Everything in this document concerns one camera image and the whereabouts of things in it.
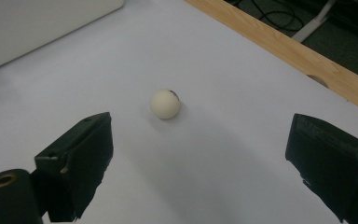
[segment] wooden board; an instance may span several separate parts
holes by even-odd
[[[358,75],[223,0],[186,0],[305,75],[358,105]]]

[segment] black device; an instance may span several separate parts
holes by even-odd
[[[295,114],[285,157],[341,222],[358,224],[358,138]]]
[[[34,157],[36,170],[0,173],[0,224],[81,218],[113,157],[108,112],[78,122]]]

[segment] white table surface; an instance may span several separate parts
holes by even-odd
[[[160,88],[175,119],[148,108]],[[104,111],[115,156],[79,224],[339,223],[284,151],[295,113],[358,137],[358,107],[182,0],[127,0],[0,67],[0,172]]]

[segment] white box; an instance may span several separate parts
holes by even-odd
[[[123,4],[124,0],[0,0],[0,65]]]

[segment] ping pong ball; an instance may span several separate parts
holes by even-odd
[[[179,97],[174,91],[162,89],[156,91],[150,100],[150,110],[159,119],[171,119],[180,109]]]

